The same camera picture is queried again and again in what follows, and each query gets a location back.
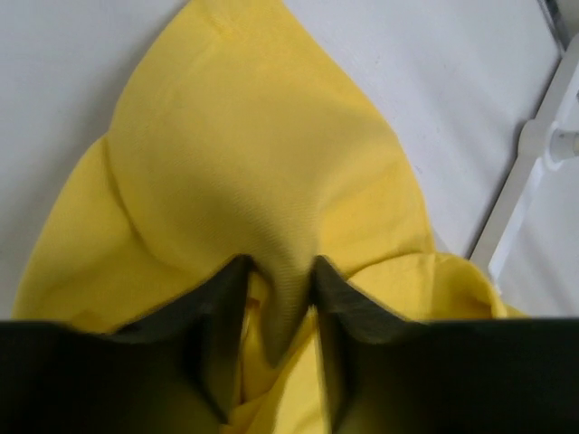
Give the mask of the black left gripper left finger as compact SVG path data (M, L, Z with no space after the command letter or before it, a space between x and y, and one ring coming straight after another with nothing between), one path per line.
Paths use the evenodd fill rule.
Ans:
M229 420L252 260L112 334L1 324L4 433L216 433Z

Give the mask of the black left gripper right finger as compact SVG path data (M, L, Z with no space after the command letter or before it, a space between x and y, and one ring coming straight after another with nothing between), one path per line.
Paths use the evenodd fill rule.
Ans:
M406 320L311 275L334 433L575 433L576 319Z

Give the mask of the yellow trousers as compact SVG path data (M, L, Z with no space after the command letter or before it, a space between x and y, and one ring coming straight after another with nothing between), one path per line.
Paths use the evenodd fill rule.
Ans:
M236 254L258 270L224 433L326 433L314 258L414 320L507 318L436 250L393 130L280 1L193 1L131 75L44 224L18 319L109 332Z

